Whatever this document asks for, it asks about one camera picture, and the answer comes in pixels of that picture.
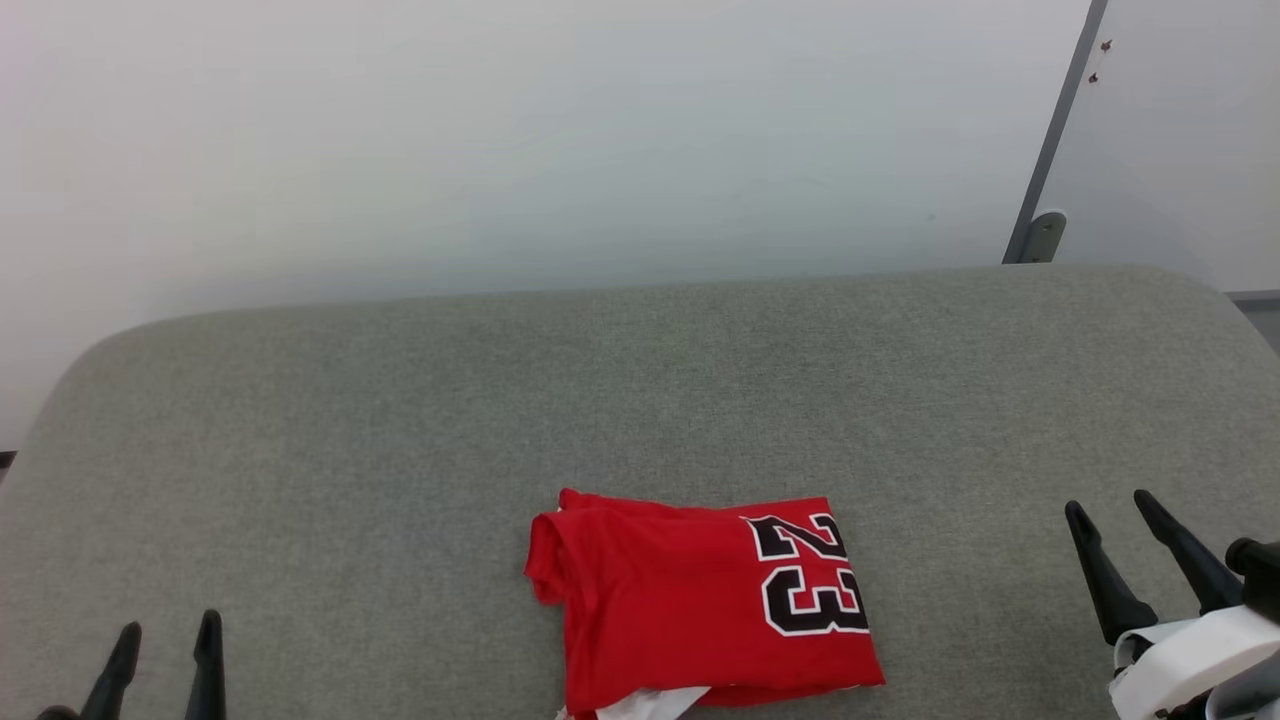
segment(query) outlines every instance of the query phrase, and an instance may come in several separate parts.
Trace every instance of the white outline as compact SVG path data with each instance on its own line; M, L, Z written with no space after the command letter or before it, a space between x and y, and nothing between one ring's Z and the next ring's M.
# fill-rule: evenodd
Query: white outline
M836 603L840 605L840 610L842 612L849 615L863 615L861 609L858 606L858 596L854 594L854 591L844 585L840 587L814 585L813 588L806 588L804 583L804 568L800 565L783 565L781 568L774 568L773 571L769 573L769 577L765 578L764 582L760 584L760 600L764 601L764 621L768 623L771 628L777 630L778 634L788 638L797 635L826 635L831 634L832 632L859 633L864 635L870 634L870 628L841 628L835 621L828 623L826 628L819 628L817 630L783 630L782 628L780 628L773 621L773 616L769 614L769 583L773 582L774 575L777 575L783 570L795 570L800 573L800 587L787 591L787 605L790 606L792 615L817 615L822 612L822 603L818 598L818 593L822 591L833 591L836 593ZM856 579L854 578L854 571L851 569L840 568L836 570L836 577L844 575L845 573L847 573L849 579L856 584ZM813 598L813 610L796 610L796 594L805 592L805 589L809 589L809 596ZM852 600L854 603L852 607L845 605L845 594L847 594Z
M814 553L817 553L818 557L824 557L827 560L849 560L847 555L827 555L822 550L809 544L808 542L805 542L804 538L801 538L800 536L795 534L788 529L788 528L800 528L801 530L809 532L809 528L801 528L800 525L791 523L790 520L783 520L777 515L764 515L760 518L748 518L742 515L741 518L746 520L748 527L751 528L751 541L755 542L755 559L759 560L760 562L768 562L771 560L791 560L794 557L800 557L800 551L796 548L795 541L800 541L801 543L804 543L804 546L814 551ZM832 527L836 525L836 519L831 516L831 512L814 512L813 515L809 515L809 521L813 523L813 527L815 528L813 530L813 534L818 537L823 537L823 534L826 534L827 537L824 539L829 544L841 544L836 542L836 533L831 528L823 528L822 525L818 524L818 518L826 518L831 520ZM773 525L773 532L777 533L780 541L785 542L787 547L791 548L790 555L771 555L769 557L764 556L764 550L760 547L760 534L755 530L755 525L751 524L751 523L759 523L760 520L776 520L778 523L782 523L782 525L785 525L782 528ZM787 533L786 536L782 534L783 530Z

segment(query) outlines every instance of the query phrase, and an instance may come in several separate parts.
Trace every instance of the red fabric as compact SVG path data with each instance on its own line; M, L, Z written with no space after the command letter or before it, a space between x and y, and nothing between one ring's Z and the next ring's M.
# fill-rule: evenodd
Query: red fabric
M568 712L640 688L709 685L700 705L740 706L884 683L868 632L785 635L767 616L776 569L803 570L806 589L791 609L804 612L810 591L840 585L850 565L786 532L778 537L797 556L762 560L745 519L817 530L812 516L831 514L826 498L708 510L564 489L561 509L534 519L525 574L539 601L564 605ZM841 603L854 602L845 592Z

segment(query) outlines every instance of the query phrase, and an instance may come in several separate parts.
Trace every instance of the gray fabric cushion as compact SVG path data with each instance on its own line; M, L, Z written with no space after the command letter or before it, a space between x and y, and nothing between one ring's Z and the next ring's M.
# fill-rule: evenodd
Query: gray fabric cushion
M205 607L230 717L544 717L561 611L521 575L562 486L831 498L888 685L691 717L1101 717L1080 500L1167 618L1152 489L1275 539L1280 363L1147 269L407 300L187 318L63 379L0 483L0 717L78 706L143 626L128 720L178 717Z

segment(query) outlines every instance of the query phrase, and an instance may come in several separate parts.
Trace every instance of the folded red shirt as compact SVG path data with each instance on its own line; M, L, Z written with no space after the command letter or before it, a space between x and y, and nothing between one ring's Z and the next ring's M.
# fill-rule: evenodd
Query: folded red shirt
M564 603L566 707L710 687L740 706L884 684L826 498L726 510L561 492L525 574Z

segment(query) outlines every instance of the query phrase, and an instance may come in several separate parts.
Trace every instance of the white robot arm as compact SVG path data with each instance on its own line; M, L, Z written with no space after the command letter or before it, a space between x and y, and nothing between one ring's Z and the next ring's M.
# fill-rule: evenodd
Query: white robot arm
M1102 637L1115 646L1107 689L1120 720L1280 720L1280 543L1238 539L1224 565L1149 492L1134 502L1172 552L1201 616L1160 623L1111 565L1084 509L1068 503Z

